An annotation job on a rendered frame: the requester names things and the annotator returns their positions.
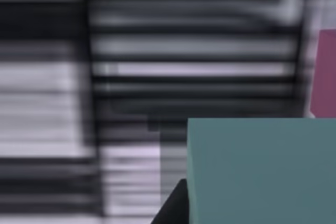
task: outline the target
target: pink box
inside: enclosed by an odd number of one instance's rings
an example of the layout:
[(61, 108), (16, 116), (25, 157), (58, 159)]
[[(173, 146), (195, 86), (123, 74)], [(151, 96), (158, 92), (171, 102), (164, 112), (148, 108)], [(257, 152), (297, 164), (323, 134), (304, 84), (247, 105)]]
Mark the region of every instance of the pink box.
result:
[(336, 30), (320, 31), (310, 111), (316, 118), (336, 118)]

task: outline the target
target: teal box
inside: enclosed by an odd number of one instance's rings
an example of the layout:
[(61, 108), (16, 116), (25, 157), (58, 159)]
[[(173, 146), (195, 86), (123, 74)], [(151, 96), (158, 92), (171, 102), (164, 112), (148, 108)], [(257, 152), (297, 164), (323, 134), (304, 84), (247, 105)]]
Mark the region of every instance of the teal box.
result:
[(193, 224), (335, 224), (335, 119), (190, 119)]

